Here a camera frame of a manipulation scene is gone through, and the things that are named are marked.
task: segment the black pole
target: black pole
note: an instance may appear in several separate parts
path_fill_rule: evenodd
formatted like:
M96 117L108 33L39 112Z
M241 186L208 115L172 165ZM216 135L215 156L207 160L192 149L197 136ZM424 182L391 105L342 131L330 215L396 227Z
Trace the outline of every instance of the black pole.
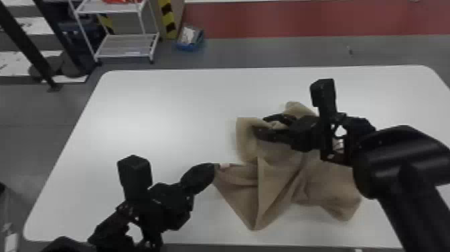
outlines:
M8 8L0 0L0 25L8 36L13 40L15 45L25 54L25 57L33 64L41 77L50 85L51 91L61 89L60 84L53 81L53 70L47 60L42 56L38 48L33 44L31 39L22 30L15 18L8 11Z
M67 53L72 63L74 63L74 65L77 66L79 70L84 70L84 66L81 63L80 58L78 57L73 47L68 43L66 36L64 36L64 34L62 33L61 28L58 26L56 20L54 19L54 16L52 15L52 12L48 11L48 8L45 6L45 3L42 0L33 0L33 2L39 9L39 11L41 11L42 16L47 21L55 36L61 42L64 51Z

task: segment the towel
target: towel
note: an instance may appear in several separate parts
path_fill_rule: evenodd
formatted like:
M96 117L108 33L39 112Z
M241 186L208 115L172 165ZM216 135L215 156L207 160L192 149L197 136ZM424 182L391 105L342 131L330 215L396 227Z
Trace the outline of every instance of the towel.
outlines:
M297 102L288 102L283 113L314 115ZM292 202L320 206L340 221L351 219L361 196L349 167L321 161L318 150L301 153L283 143L258 140L252 126L287 128L278 121L238 118L236 145L243 164L216 168L213 182L250 230L267 227Z

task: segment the robotic hand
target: robotic hand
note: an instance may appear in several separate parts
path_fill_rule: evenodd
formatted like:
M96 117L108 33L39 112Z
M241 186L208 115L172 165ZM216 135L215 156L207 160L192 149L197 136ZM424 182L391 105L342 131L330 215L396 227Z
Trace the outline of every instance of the robotic hand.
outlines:
M314 82L311 98L318 117L271 115L264 120L288 129L254 127L256 137L302 152L318 149L321 160L352 167L358 190L380 202L406 251L450 251L450 211L435 188L450 183L449 148L406 125L377 131L364 118L338 112L333 79ZM346 134L338 137L339 126Z
M159 252L161 234L180 229L190 218L194 196L214 179L215 164L204 163L189 169L178 183L153 185L150 163L131 155L117 162L125 201L101 222L86 246L60 237L42 252ZM127 235L129 223L137 225L142 240L137 244Z

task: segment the gray floor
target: gray floor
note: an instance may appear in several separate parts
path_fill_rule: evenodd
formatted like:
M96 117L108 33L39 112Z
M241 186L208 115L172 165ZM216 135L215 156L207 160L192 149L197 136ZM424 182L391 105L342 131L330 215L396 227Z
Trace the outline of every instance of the gray floor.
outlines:
M0 85L0 178L11 189L9 220L21 231L98 79L109 70L423 64L450 83L450 36L255 38L208 40L199 52L178 52L164 42L156 63L108 60L88 82L48 93L44 85ZM21 241L21 251L45 244ZM225 251L248 247L171 245L170 251ZM339 248L258 247L259 251L350 251Z

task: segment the white table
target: white table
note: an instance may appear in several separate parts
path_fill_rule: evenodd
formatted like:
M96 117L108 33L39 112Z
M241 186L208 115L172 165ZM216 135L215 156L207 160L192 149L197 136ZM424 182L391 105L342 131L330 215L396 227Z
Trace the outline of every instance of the white table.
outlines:
M311 106L309 85L334 78L339 111L377 128L409 124L450 145L450 92L424 66L144 70L106 73L72 132L25 226L26 239L85 241L123 200L116 162L147 158L153 179L172 183L194 164L238 162L238 116L264 117L287 101ZM450 187L440 188L450 202ZM138 230L132 230L139 237ZM348 223L318 207L293 205L249 231L215 187L196 198L190 221L166 243L399 247L376 201Z

